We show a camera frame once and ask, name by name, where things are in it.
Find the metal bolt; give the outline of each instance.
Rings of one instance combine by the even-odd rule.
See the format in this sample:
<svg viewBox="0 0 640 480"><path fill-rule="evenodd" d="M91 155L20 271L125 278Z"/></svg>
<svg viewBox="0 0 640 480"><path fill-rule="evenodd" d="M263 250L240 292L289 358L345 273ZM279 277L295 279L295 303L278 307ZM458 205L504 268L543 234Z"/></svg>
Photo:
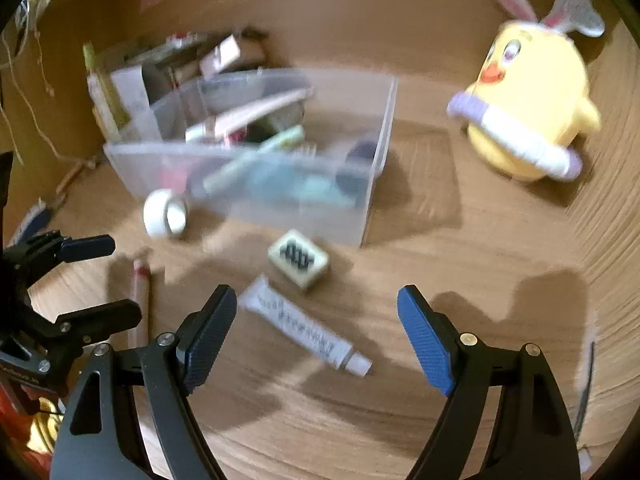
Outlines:
<svg viewBox="0 0 640 480"><path fill-rule="evenodd" d="M171 343L174 342L174 339L175 339L175 335L173 335L171 332L165 332L158 336L158 344L160 346L169 346Z"/></svg>
<svg viewBox="0 0 640 480"><path fill-rule="evenodd" d="M460 342L465 346L473 346L478 342L478 338L469 332L460 334Z"/></svg>
<svg viewBox="0 0 640 480"><path fill-rule="evenodd" d="M527 344L524 349L527 351L527 354L537 357L540 355L540 347L538 345L534 345L533 343Z"/></svg>
<svg viewBox="0 0 640 480"><path fill-rule="evenodd" d="M38 371L42 374L46 374L49 370L51 370L51 363L46 359L43 359L38 363Z"/></svg>
<svg viewBox="0 0 640 480"><path fill-rule="evenodd" d="M111 348L109 343L100 343L94 348L94 355L105 355Z"/></svg>

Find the yellow stuffed animal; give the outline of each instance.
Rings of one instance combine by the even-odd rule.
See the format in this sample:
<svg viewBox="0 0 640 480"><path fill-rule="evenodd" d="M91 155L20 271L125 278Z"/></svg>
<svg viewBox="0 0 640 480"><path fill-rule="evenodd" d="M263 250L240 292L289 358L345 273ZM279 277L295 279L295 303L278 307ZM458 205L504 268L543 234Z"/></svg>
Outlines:
<svg viewBox="0 0 640 480"><path fill-rule="evenodd" d="M528 21L500 28L478 79L447 111L470 121L471 144L503 173L573 180L582 163L567 146L579 132L597 132L600 115L588 97L584 61L565 33L598 36L604 23L590 0L556 0L542 24L527 0L500 1Z"/></svg>

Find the black symbol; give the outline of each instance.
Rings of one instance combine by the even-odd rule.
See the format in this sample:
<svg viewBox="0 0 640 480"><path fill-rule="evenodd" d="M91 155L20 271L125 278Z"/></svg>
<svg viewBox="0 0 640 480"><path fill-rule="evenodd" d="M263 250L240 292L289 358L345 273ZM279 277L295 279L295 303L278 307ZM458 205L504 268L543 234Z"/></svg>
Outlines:
<svg viewBox="0 0 640 480"><path fill-rule="evenodd" d="M289 240L286 247L280 248L280 255L293 266L297 266L298 270L308 270L309 265L313 265L314 258L309 253L302 250L296 245L294 240Z"/></svg>

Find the orange beak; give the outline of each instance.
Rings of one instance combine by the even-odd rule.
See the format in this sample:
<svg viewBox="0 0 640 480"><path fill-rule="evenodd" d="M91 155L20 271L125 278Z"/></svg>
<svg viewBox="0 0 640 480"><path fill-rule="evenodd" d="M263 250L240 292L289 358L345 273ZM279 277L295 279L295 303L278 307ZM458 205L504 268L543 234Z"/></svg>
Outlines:
<svg viewBox="0 0 640 480"><path fill-rule="evenodd" d="M504 70L498 68L498 64L495 61L482 70L480 74L480 81L482 83L499 83L503 79Z"/></svg>

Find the plush toy eye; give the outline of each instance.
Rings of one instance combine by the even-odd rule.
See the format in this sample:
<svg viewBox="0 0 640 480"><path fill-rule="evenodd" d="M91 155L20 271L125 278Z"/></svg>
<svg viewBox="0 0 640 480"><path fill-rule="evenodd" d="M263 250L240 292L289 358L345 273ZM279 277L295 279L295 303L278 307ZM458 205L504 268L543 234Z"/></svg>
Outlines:
<svg viewBox="0 0 640 480"><path fill-rule="evenodd" d="M520 51L520 42L518 40L511 40L507 43L507 46L504 48L504 52L502 53L502 64L509 64L511 61L516 59Z"/></svg>
<svg viewBox="0 0 640 480"><path fill-rule="evenodd" d="M495 43L492 44L492 46L489 48L489 53L486 55L486 59L484 60L485 63L489 61L489 58L491 57L491 54L494 53L494 50L495 50Z"/></svg>

